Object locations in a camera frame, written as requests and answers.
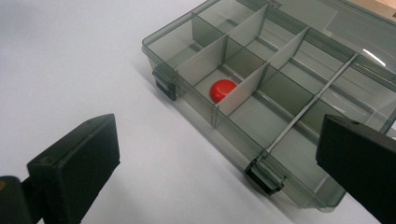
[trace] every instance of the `plastic organizer box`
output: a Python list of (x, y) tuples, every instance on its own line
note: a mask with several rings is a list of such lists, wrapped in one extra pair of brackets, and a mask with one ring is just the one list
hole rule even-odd
[[(317, 166), (323, 117), (396, 135), (395, 31), (344, 1), (210, 0), (144, 39), (143, 51), (157, 86), (251, 161), (262, 189), (332, 211), (346, 192)], [(215, 104), (209, 90), (224, 78), (237, 87)]]

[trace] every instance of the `black latch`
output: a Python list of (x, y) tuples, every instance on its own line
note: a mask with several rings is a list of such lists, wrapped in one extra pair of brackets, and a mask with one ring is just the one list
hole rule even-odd
[(166, 80), (162, 73), (159, 71), (158, 68), (152, 71), (152, 75), (155, 76), (155, 84), (156, 86), (165, 93), (166, 96), (169, 97), (172, 101), (177, 99), (176, 95), (176, 85), (169, 80)]
[(268, 195), (272, 195), (282, 190), (284, 187), (282, 182), (277, 181), (267, 171), (262, 169), (257, 164), (257, 160), (253, 160), (248, 165), (248, 167), (245, 169), (245, 174)]

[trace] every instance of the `red object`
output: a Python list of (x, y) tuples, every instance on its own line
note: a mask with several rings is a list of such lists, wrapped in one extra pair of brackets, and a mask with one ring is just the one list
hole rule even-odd
[(210, 97), (215, 103), (218, 103), (235, 87), (236, 84), (230, 79), (219, 80), (210, 88)]

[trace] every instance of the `plastic divider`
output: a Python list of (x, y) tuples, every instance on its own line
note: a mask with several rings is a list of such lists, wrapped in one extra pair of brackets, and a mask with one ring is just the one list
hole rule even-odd
[(261, 66), (250, 76), (248, 76), (242, 83), (233, 89), (224, 99), (222, 99), (217, 106), (219, 110), (225, 115), (229, 116), (238, 106), (240, 106), (254, 91), (262, 79), (265, 68), (268, 63)]
[(263, 7), (247, 20), (232, 29), (229, 33), (230, 38), (234, 39), (242, 46), (250, 43), (262, 31), (262, 24), (267, 12), (267, 8), (268, 6)]
[(306, 27), (303, 31), (297, 34), (297, 36), (295, 36), (288, 44), (274, 54), (274, 56), (268, 60), (268, 63), (270, 63), (274, 68), (280, 69), (294, 56), (295, 52), (303, 42), (305, 33), (308, 29), (309, 28)]
[(178, 74), (184, 77), (190, 85), (195, 86), (221, 65), (224, 42), (225, 36), (189, 58), (177, 69)]

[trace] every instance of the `white surface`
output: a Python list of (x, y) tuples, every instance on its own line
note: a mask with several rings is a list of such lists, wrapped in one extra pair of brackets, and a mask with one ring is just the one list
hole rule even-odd
[(0, 1), (0, 175), (114, 113), (121, 164), (82, 223), (376, 223), (349, 195), (330, 214), (260, 195), (154, 87), (141, 40), (201, 2)]

